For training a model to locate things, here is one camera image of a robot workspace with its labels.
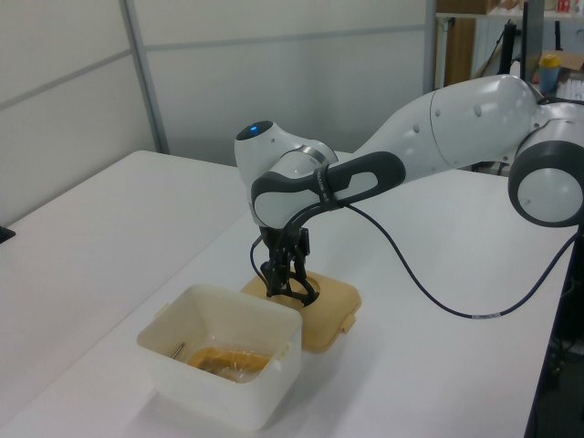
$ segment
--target white plastic container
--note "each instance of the white plastic container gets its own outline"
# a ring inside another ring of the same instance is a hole
[[[220,287],[189,287],[137,342],[157,390],[233,426],[260,429],[300,373],[302,317],[290,308]],[[178,347],[184,347],[171,359]],[[237,383],[185,363],[205,347],[225,346],[271,360],[252,381]]]

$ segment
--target metal rod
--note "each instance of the metal rod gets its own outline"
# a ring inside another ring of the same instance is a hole
[[[179,345],[179,348],[176,349],[176,351],[172,355],[171,359],[176,359],[176,357],[179,355],[179,353],[181,352],[181,350],[183,349],[183,347],[184,347],[184,342],[181,345]]]

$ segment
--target white table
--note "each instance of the white table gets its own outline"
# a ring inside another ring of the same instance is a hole
[[[141,151],[11,225],[0,426],[246,210],[237,169]]]
[[[472,313],[519,300],[575,232],[527,223],[507,199],[506,179],[470,172],[411,182],[360,207],[388,229],[436,297]],[[135,346],[154,314],[189,285],[237,290],[252,277],[248,252],[258,231],[244,214],[0,436],[523,436],[570,251],[517,312],[467,320],[425,298],[377,230],[353,212],[323,214],[308,228],[308,267],[356,286],[363,305],[329,351],[303,352],[300,377],[263,431],[240,433],[156,394]],[[256,259],[265,258],[259,250]]]

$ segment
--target floor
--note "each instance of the floor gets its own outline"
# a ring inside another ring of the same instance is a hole
[[[581,240],[560,299],[529,420],[526,438],[584,438],[584,244]]]

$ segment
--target black cable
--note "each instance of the black cable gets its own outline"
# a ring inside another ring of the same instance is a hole
[[[503,310],[503,311],[500,311],[500,312],[496,312],[496,313],[491,313],[491,314],[487,314],[487,315],[470,315],[468,313],[463,313],[463,312],[459,312],[459,311],[453,310],[453,309],[445,306],[444,304],[442,304],[436,298],[434,298],[430,294],[430,292],[428,292],[426,290],[426,288],[424,286],[422,286],[422,283],[420,283],[420,281],[418,280],[418,278],[412,272],[412,270],[410,269],[408,263],[406,262],[405,258],[403,257],[402,252],[400,251],[400,249],[398,248],[398,246],[395,244],[395,242],[393,241],[393,239],[391,238],[391,236],[388,234],[388,232],[385,231],[385,229],[375,219],[373,219],[368,214],[362,212],[360,209],[358,209],[358,208],[356,208],[356,207],[354,207],[352,205],[344,205],[344,206],[347,207],[347,208],[349,208],[353,212],[355,212],[355,213],[360,214],[361,216],[363,216],[365,219],[367,219],[369,222],[371,222],[373,225],[375,225],[375,227],[378,230],[381,231],[381,233],[385,236],[385,238],[390,242],[391,246],[393,247],[393,250],[395,251],[395,253],[397,254],[397,256],[400,258],[401,263],[403,264],[403,267],[405,267],[405,270],[408,272],[408,274],[412,278],[413,282],[424,293],[425,296],[427,296],[436,306],[438,306],[442,310],[445,310],[448,313],[452,313],[453,315],[456,315],[457,317],[468,318],[468,319],[499,318],[499,317],[503,317],[504,315],[508,315],[509,313],[511,313],[511,312],[517,310],[518,308],[520,308],[521,306],[523,306],[536,293],[536,291],[539,289],[539,287],[544,282],[544,280],[548,277],[549,273],[554,268],[554,266],[556,265],[556,263],[558,262],[558,260],[566,252],[566,250],[568,249],[568,247],[570,245],[572,245],[572,243],[574,243],[576,241],[576,239],[579,238],[579,232],[578,232],[578,233],[575,233],[573,236],[571,236],[568,239],[568,241],[559,249],[559,251],[556,254],[556,256],[549,263],[549,265],[547,266],[546,270],[541,275],[541,277],[536,282],[536,284],[531,288],[531,290],[527,293],[527,295],[525,295],[523,298],[521,298],[519,301],[517,301],[515,303],[515,305],[511,306],[510,308],[508,308],[506,310]]]
[[[564,344],[562,339],[560,339],[558,336],[554,336],[554,340],[556,341],[556,344],[558,344],[558,356],[561,357],[564,353]]]
[[[582,100],[563,99],[554,96],[547,96],[537,101],[537,105],[548,105],[550,103],[573,103],[574,105],[584,105],[584,101]]]
[[[505,166],[508,166],[508,164],[506,162],[502,162],[501,164],[499,164],[499,170],[496,171],[496,176],[501,176],[501,172],[503,171],[503,168]]]
[[[578,338],[572,340],[572,343],[569,344],[566,348],[563,349],[563,358],[566,358],[566,355],[569,353],[569,351],[571,350],[572,347],[574,347],[576,345],[576,341],[578,340]]]
[[[486,72],[486,69],[489,67],[489,64],[491,64],[491,60],[493,59],[493,56],[495,55],[496,48],[499,47],[499,44],[501,44],[501,40],[503,39],[504,34],[505,34],[505,30],[503,29],[503,32],[501,32],[501,36],[499,37],[499,39],[496,40],[495,48],[493,49],[493,52],[491,52],[491,56],[489,57],[489,59],[486,61],[485,68],[483,68],[483,71],[481,71],[481,76],[479,76],[479,78],[483,77],[483,75]]]

